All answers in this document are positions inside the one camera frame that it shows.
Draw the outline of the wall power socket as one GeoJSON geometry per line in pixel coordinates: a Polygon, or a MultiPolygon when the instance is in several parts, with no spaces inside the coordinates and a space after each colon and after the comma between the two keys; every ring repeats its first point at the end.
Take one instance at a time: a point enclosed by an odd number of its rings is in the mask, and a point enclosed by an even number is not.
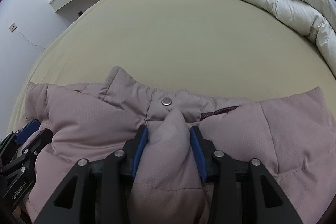
{"type": "Polygon", "coordinates": [[[11,31],[11,33],[13,33],[16,30],[17,26],[15,23],[13,23],[11,26],[9,26],[9,30],[11,31]]]}

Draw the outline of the mauve puffer jacket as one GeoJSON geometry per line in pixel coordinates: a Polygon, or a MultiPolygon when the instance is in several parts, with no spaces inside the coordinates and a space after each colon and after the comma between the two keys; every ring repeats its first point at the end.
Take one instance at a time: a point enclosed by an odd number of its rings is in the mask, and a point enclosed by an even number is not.
{"type": "Polygon", "coordinates": [[[54,134],[37,156],[36,183],[25,199],[35,220],[82,158],[96,161],[149,130],[129,199],[133,223],[206,223],[212,186],[204,186],[189,130],[232,158],[261,160],[304,223],[317,223],[335,196],[335,119],[320,88],[255,102],[138,83],[114,67],[103,84],[29,83],[25,117],[54,134]]]}

